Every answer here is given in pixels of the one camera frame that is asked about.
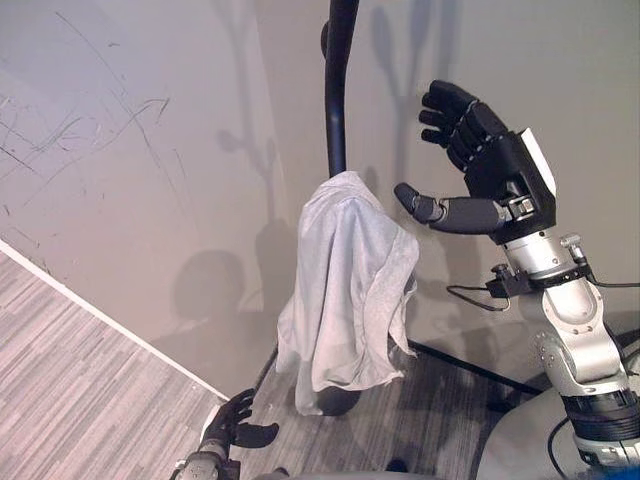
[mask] white cloth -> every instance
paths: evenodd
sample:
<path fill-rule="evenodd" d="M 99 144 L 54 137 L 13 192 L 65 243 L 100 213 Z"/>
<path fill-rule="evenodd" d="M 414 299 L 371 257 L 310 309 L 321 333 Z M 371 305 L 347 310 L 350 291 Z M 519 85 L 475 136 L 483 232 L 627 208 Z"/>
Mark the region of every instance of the white cloth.
<path fill-rule="evenodd" d="M 364 390 L 402 376 L 387 340 L 412 354 L 405 313 L 417 261 L 415 237 L 384 213 L 356 172 L 316 190 L 298 226 L 294 293 L 278 319 L 276 370 L 298 369 L 301 414 L 322 413 L 316 392 L 324 388 Z"/>

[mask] gray carpet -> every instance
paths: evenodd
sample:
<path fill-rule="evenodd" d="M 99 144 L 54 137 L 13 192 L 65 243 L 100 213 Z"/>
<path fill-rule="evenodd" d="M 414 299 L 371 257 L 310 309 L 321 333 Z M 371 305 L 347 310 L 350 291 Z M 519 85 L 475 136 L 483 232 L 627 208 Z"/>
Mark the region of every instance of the gray carpet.
<path fill-rule="evenodd" d="M 0 478 L 168 479 L 217 397 L 0 253 Z"/>
<path fill-rule="evenodd" d="M 343 417 L 302 417 L 293 403 L 295 378 L 272 367 L 252 421 L 278 422 L 281 430 L 267 448 L 232 449 L 242 461 L 241 478 L 276 467 L 292 475 L 384 470 L 393 457 L 413 473 L 475 478 L 482 447 L 501 417 L 487 404 L 512 390 L 425 354 L 405 368 L 405 379 L 363 393 Z"/>

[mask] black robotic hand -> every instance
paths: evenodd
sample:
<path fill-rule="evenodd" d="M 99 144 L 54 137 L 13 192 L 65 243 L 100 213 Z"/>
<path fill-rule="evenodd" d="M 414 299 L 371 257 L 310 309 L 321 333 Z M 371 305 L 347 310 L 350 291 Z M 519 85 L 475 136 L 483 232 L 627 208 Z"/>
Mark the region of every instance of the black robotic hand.
<path fill-rule="evenodd" d="M 231 445 L 243 448 L 262 448 L 269 445 L 278 434 L 278 424 L 269 426 L 241 423 L 252 414 L 251 405 L 255 390 L 239 393 L 225 403 L 205 430 L 202 444 L 215 442 L 223 446 L 227 453 Z"/>
<path fill-rule="evenodd" d="M 446 149 L 470 197 L 436 200 L 401 183 L 396 196 L 416 220 L 445 232 L 489 234 L 497 244 L 555 225 L 551 172 L 541 153 L 532 157 L 530 149 L 539 148 L 530 132 L 509 131 L 486 104 L 441 80 L 431 83 L 422 104 L 422 139 Z"/>

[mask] black pole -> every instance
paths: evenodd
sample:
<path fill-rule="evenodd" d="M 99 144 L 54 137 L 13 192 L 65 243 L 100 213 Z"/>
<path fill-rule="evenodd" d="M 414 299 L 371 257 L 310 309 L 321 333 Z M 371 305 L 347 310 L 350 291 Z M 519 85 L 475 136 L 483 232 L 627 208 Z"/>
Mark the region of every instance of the black pole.
<path fill-rule="evenodd" d="M 326 34 L 323 31 L 322 35 L 322 50 L 326 59 L 324 104 L 330 177 L 347 169 L 344 91 L 358 3 L 359 0 L 331 0 L 328 27 L 325 25 Z"/>

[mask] wire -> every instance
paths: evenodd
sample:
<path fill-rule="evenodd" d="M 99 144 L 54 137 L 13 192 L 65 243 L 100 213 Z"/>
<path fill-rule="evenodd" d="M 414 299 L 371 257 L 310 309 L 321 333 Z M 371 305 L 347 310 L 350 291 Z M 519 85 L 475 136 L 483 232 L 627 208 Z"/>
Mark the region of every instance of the wire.
<path fill-rule="evenodd" d="M 482 291 L 488 292 L 489 289 L 486 287 L 468 287 L 465 285 L 447 285 L 447 292 L 449 292 L 454 297 L 458 297 L 461 300 L 464 300 L 471 305 L 475 305 L 476 307 L 480 307 L 484 310 L 488 310 L 489 312 L 506 312 L 511 308 L 511 299 L 507 298 L 507 305 L 505 307 L 495 307 L 493 305 L 487 305 L 486 303 L 478 302 L 471 297 L 467 297 L 462 293 L 456 292 L 456 290 L 469 290 L 469 291 Z"/>
<path fill-rule="evenodd" d="M 540 395 L 542 393 L 542 390 L 538 388 L 527 385 L 526 383 L 516 382 L 515 380 L 507 378 L 496 372 L 492 372 L 491 370 L 478 367 L 477 365 L 473 365 L 472 363 L 465 362 L 464 360 L 460 360 L 459 358 L 456 358 L 447 353 L 441 352 L 440 350 L 437 350 L 432 347 L 428 347 L 423 343 L 418 343 L 418 342 L 414 342 L 413 340 L 409 340 L 409 347 L 411 347 L 411 349 L 413 350 L 417 350 L 418 352 L 421 352 L 426 355 L 435 357 L 439 360 L 442 360 L 443 362 L 446 362 L 455 367 L 462 368 L 471 373 L 475 373 L 476 375 L 480 375 L 481 377 L 488 378 L 489 380 L 493 380 L 494 382 L 498 382 L 503 385 L 506 385 L 507 387 L 511 387 L 522 393 L 526 393 L 528 395 Z"/>
<path fill-rule="evenodd" d="M 553 439 L 555 438 L 556 434 L 560 431 L 560 429 L 567 424 L 568 421 L 569 419 L 567 417 L 564 417 L 563 420 L 560 420 L 560 422 L 553 428 L 553 430 L 551 430 L 551 433 L 549 433 L 549 438 L 547 439 L 547 453 L 549 454 L 549 460 L 551 460 L 551 463 L 553 464 L 553 468 L 556 469 L 556 472 L 558 472 L 558 475 L 560 475 L 560 478 L 564 480 L 567 480 L 568 477 L 564 474 L 564 472 L 560 468 L 560 465 L 558 465 L 558 462 L 556 461 L 556 457 L 553 454 Z"/>
<path fill-rule="evenodd" d="M 587 280 L 593 283 L 596 287 L 602 288 L 638 288 L 640 287 L 640 283 L 604 283 L 599 282 L 596 279 L 596 276 L 592 273 L 587 276 Z"/>

